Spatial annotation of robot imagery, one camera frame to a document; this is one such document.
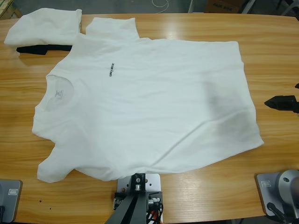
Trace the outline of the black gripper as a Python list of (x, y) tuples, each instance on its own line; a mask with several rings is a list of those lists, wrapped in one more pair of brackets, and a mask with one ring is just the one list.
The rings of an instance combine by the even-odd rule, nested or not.
[(274, 96), (264, 103), (272, 109), (297, 109), (297, 100), (294, 95), (289, 96)]

